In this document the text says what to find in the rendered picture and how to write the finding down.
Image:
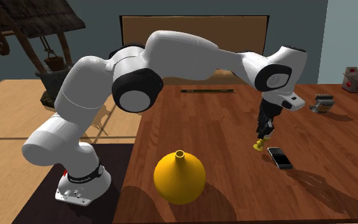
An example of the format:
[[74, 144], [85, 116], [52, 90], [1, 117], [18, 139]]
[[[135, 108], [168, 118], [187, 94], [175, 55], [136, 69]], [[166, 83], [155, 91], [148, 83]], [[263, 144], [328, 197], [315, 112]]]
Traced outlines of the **black phone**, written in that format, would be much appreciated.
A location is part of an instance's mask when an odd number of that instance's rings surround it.
[[268, 152], [270, 156], [273, 158], [273, 161], [277, 165], [279, 169], [292, 169], [293, 165], [282, 151], [281, 148], [278, 147], [270, 147], [268, 148]]

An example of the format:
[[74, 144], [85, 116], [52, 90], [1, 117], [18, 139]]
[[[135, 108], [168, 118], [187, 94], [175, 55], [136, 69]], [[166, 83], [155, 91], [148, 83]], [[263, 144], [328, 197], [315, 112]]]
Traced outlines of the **long dark ruler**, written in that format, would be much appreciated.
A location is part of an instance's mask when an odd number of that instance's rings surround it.
[[181, 93], [232, 93], [234, 89], [181, 89]]

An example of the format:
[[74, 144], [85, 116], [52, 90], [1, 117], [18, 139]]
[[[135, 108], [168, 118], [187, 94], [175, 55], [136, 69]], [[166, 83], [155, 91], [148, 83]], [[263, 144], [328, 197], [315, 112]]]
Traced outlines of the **yellow cone-shaped vase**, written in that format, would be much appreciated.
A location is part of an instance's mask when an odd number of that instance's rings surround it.
[[177, 150], [165, 155], [156, 165], [153, 182], [158, 194], [171, 204], [196, 200], [206, 183], [206, 172], [194, 155]]

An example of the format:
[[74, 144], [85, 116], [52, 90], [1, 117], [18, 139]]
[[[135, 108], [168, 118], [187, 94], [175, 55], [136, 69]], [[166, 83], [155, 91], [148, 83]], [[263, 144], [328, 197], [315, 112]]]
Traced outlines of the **small yellow peg figure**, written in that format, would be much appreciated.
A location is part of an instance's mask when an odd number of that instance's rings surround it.
[[253, 144], [253, 148], [257, 151], [263, 151], [263, 147], [267, 141], [270, 140], [270, 137], [264, 137], [262, 139], [258, 139], [255, 144]]

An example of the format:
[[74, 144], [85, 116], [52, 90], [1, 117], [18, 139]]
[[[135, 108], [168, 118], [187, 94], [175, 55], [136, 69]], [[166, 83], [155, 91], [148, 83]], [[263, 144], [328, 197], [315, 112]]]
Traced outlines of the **brown wooden table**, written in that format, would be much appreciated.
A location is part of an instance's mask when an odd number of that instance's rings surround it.
[[[116, 208], [122, 224], [332, 224], [358, 222], [358, 96], [336, 85], [300, 85], [307, 103], [317, 92], [336, 105], [319, 115], [308, 108], [283, 111], [270, 146], [293, 168], [279, 169], [256, 151], [260, 95], [237, 85], [232, 93], [187, 94], [165, 87], [141, 118]], [[153, 172], [176, 150], [198, 157], [205, 190], [192, 203], [159, 196]]]

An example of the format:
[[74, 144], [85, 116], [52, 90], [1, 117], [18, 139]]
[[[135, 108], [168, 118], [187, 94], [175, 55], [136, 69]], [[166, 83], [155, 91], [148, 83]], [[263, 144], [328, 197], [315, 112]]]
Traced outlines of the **small grey toaster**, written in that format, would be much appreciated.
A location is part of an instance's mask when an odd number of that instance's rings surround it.
[[315, 104], [310, 106], [310, 110], [314, 113], [328, 113], [335, 104], [333, 95], [317, 94], [315, 97]]

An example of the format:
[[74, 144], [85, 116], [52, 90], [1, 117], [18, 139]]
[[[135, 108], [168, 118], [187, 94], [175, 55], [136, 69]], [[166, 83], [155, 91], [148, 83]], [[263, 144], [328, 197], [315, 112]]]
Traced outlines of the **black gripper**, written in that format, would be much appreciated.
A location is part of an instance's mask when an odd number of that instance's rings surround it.
[[266, 100], [262, 100], [259, 106], [258, 115], [258, 127], [256, 132], [258, 133], [258, 139], [264, 137], [270, 137], [275, 129], [273, 119], [281, 114], [283, 107], [270, 103]]

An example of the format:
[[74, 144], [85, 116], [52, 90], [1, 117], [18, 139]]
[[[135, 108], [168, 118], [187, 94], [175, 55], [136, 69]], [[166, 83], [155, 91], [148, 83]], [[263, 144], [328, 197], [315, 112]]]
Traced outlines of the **brown board with dark frame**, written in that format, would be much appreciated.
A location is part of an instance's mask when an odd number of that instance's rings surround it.
[[263, 54], [268, 15], [234, 16], [121, 16], [124, 45], [144, 45], [157, 30], [179, 31], [203, 37], [223, 50]]

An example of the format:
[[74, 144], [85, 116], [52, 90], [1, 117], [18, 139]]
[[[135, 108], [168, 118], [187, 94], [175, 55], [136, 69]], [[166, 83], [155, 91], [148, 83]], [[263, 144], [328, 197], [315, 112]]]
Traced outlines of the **wooden well with bucket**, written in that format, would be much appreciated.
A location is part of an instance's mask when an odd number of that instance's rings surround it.
[[42, 105], [54, 107], [73, 66], [65, 33], [85, 23], [66, 0], [0, 0], [0, 55], [9, 55], [7, 36], [15, 36], [45, 86]]

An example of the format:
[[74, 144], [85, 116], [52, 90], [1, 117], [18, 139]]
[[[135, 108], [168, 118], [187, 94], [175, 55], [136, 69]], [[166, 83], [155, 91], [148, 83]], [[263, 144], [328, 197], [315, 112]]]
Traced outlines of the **dark robot stand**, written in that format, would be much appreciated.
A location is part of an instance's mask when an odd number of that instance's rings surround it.
[[56, 164], [12, 224], [112, 224], [133, 144], [94, 144], [93, 147], [111, 175], [111, 186], [106, 193], [88, 206], [57, 201], [55, 192], [64, 168]]

